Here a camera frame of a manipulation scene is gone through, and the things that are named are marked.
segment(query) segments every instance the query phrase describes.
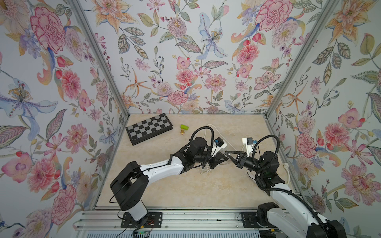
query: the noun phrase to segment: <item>orange lily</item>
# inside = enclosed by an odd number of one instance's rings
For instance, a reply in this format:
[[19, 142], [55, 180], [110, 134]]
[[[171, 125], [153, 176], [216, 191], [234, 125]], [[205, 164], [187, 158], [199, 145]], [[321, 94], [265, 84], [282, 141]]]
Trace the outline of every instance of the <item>orange lily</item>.
[[303, 92], [303, 90], [304, 90], [304, 88], [306, 87], [306, 85], [303, 87], [303, 89], [302, 89], [296, 96], [293, 95], [293, 94], [291, 94], [291, 93], [286, 94], [285, 96], [283, 96], [283, 97], [288, 96], [288, 99], [291, 100], [290, 102], [286, 103], [286, 104], [288, 104], [288, 105], [285, 106], [285, 107], [283, 107], [283, 108], [289, 107], [289, 106], [291, 106], [291, 105], [295, 102], [295, 104], [296, 104], [296, 110], [298, 111], [298, 114], [300, 115], [300, 113], [299, 113], [299, 108], [298, 108], [298, 101], [301, 102], [301, 103], [303, 103], [303, 102], [298, 98], [298, 96]]
[[147, 89], [152, 89], [152, 88], [148, 88], [148, 87], [142, 85], [142, 83], [145, 83], [145, 82], [147, 82], [147, 81], [138, 82], [138, 79], [137, 79], [137, 77], [136, 77], [135, 70], [132, 69], [132, 71], [134, 71], [135, 83], [128, 85], [128, 86], [126, 87], [126, 90], [124, 91], [124, 93], [127, 92], [127, 89], [128, 89], [129, 87], [131, 87], [131, 88], [135, 88], [135, 87], [136, 87], [135, 91], [137, 90], [138, 93], [136, 94], [135, 98], [137, 98], [137, 96], [139, 95], [139, 86], [140, 86], [140, 87], [143, 87], [143, 88], [147, 88]]

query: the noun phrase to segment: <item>blue lily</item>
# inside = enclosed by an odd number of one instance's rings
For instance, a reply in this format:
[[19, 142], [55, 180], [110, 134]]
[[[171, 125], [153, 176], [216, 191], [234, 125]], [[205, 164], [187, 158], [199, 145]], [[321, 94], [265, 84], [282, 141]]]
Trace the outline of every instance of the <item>blue lily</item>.
[[237, 102], [236, 104], [233, 104], [232, 105], [232, 101], [230, 100], [225, 100], [225, 107], [232, 113], [245, 113], [247, 112], [246, 110], [242, 110], [242, 109], [239, 109], [239, 107], [241, 106], [241, 104], [239, 102]]
[[108, 144], [108, 143], [113, 143], [113, 144], [116, 144], [116, 141], [115, 141], [115, 138], [118, 134], [118, 128], [116, 128], [116, 130], [111, 133], [111, 129], [109, 127], [107, 127], [107, 133], [105, 135], [102, 135], [100, 138], [99, 138], [99, 141], [104, 143], [104, 144]]
[[222, 27], [218, 30], [215, 29], [209, 34], [210, 20], [205, 13], [200, 13], [200, 26], [199, 32], [202, 35], [201, 42], [205, 44], [205, 51], [202, 55], [197, 56], [197, 59], [206, 59], [209, 51], [213, 51], [216, 56], [222, 58], [226, 57], [224, 50], [216, 45], [221, 39], [223, 32]]
[[13, 118], [16, 115], [21, 115], [26, 117], [30, 122], [30, 132], [28, 134], [28, 140], [32, 141], [37, 134], [40, 132], [40, 126], [35, 120], [35, 116], [39, 112], [49, 113], [52, 112], [58, 101], [50, 102], [44, 100], [41, 102], [29, 102], [33, 100], [30, 95], [30, 89], [28, 85], [19, 79], [14, 79], [14, 84], [8, 86], [9, 94], [12, 98], [5, 97], [0, 93], [0, 109], [4, 109], [8, 117]]

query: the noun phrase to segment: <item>red flower bud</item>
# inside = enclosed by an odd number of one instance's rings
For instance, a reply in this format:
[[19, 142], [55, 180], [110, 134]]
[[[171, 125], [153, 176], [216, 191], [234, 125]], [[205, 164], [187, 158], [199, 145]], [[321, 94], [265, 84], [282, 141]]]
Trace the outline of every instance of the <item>red flower bud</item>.
[[55, 192], [58, 191], [58, 189], [59, 189], [59, 183], [58, 183], [58, 181], [57, 181], [57, 182], [55, 182], [55, 183], [51, 186], [51, 192], [52, 192], [52, 193], [55, 193]]
[[324, 139], [323, 139], [323, 138], [319, 138], [319, 139], [317, 140], [317, 143], [318, 143], [319, 145], [324, 145]]
[[57, 70], [56, 71], [56, 77], [57, 78], [61, 78], [62, 77], [62, 71], [61, 70]]
[[58, 66], [62, 68], [62, 67], [65, 67], [66, 61], [64, 60], [64, 58], [60, 56], [57, 58], [57, 63], [58, 63]]

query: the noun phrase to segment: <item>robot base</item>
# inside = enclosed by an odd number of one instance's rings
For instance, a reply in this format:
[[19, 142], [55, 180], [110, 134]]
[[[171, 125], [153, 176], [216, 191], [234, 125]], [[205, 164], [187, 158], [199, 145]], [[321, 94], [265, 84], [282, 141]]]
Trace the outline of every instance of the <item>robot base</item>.
[[[161, 228], [163, 213], [162, 212], [150, 212], [148, 214], [148, 220], [152, 220], [153, 223], [146, 225], [145, 228]], [[121, 228], [138, 228], [138, 223], [131, 217], [128, 212], [123, 215], [123, 221], [120, 225]]]

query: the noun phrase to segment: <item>white cable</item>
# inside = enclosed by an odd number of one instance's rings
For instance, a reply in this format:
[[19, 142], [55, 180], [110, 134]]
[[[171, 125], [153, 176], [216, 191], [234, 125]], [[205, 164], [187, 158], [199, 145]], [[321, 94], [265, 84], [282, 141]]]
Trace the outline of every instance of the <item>white cable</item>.
[[289, 168], [289, 164], [288, 163], [284, 163], [283, 164], [283, 168], [286, 170], [287, 172], [287, 185], [290, 183], [290, 171], [288, 170]]

